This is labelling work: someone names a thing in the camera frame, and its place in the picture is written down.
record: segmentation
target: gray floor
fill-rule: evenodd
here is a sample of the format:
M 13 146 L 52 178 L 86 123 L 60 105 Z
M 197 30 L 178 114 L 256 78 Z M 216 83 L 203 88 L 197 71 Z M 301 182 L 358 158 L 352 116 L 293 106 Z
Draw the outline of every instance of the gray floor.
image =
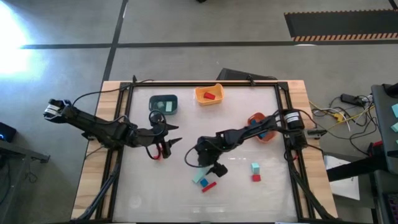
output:
M 81 131 L 49 123 L 42 113 L 50 98 L 74 100 L 99 90 L 109 49 L 13 50 L 9 46 L 110 43 L 121 3 L 0 2 L 0 24 L 7 28 L 0 36 L 0 121 L 18 130 L 16 144 L 51 155 L 50 163 L 32 165 L 39 180 L 26 183 L 16 223 L 69 219 L 87 142 Z M 385 8 L 390 8 L 387 0 L 209 0 L 204 4 L 130 0 L 119 42 L 290 40 L 283 12 Z M 213 80 L 226 67 L 280 80 L 303 79 L 309 98 L 327 106 L 341 93 L 368 95 L 372 84 L 395 83 L 397 51 L 398 45 L 117 49 L 109 79 L 130 80 L 137 75 L 140 80 Z M 97 99 L 84 98 L 77 106 L 93 113 Z M 326 127 L 333 124 L 329 118 L 317 121 Z M 349 135 L 344 125 L 333 131 Z M 379 139 L 376 132 L 357 143 L 365 148 Z M 329 135 L 321 145 L 328 152 L 361 156 L 349 142 Z M 371 221 L 370 211 L 358 208 L 368 203 L 336 201 L 342 218 Z

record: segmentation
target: orange container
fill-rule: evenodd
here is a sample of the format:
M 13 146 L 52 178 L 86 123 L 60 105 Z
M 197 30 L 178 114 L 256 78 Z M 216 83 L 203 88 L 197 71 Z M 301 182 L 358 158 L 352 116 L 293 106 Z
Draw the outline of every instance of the orange container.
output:
M 254 120 L 256 123 L 260 122 L 261 120 L 265 119 L 266 116 L 264 116 L 262 113 L 257 112 L 253 114 L 249 119 L 248 119 L 248 125 L 251 125 L 251 122 Z M 262 143 L 267 143 L 269 142 L 272 138 L 275 136 L 275 131 L 269 131 L 264 138 L 260 138 L 259 136 L 256 136 L 256 138 L 262 142 Z
M 216 96 L 214 100 L 205 98 L 205 93 L 211 93 Z M 201 106 L 212 105 L 215 103 L 221 103 L 221 100 L 224 98 L 224 89 L 223 86 L 217 83 L 215 86 L 209 87 L 196 87 L 195 88 L 195 96 L 197 101 Z

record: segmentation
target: teal container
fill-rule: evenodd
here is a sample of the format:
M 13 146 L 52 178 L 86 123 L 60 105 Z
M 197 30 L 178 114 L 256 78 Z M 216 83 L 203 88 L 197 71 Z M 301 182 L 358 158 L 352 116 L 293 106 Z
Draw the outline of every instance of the teal container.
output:
M 155 95 L 149 99 L 149 110 L 159 110 L 164 115 L 177 112 L 178 99 L 176 95 Z

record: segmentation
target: floor mat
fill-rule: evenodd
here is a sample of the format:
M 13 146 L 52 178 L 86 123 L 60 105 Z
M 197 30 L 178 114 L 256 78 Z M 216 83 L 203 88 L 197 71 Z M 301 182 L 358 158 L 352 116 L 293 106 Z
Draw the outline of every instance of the floor mat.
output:
M 398 11 L 286 12 L 294 41 L 398 38 Z

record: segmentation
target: red block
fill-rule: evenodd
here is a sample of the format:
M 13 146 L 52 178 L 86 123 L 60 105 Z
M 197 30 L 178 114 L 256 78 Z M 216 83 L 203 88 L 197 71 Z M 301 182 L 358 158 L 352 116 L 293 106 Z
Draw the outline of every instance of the red block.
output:
M 258 175 L 258 174 L 254 174 L 252 176 L 252 179 L 253 179 L 254 182 L 259 182 L 261 180 L 261 176 Z
M 205 95 L 204 95 L 204 98 L 208 98 L 208 99 L 214 100 L 216 98 L 216 96 L 211 94 L 211 93 L 206 92 Z
M 213 183 L 207 185 L 207 187 L 205 187 L 205 188 L 202 189 L 201 191 L 202 191 L 203 193 L 205 193 L 205 192 L 208 191 L 210 188 L 214 187 L 216 184 L 217 184 L 216 182 L 213 182 Z

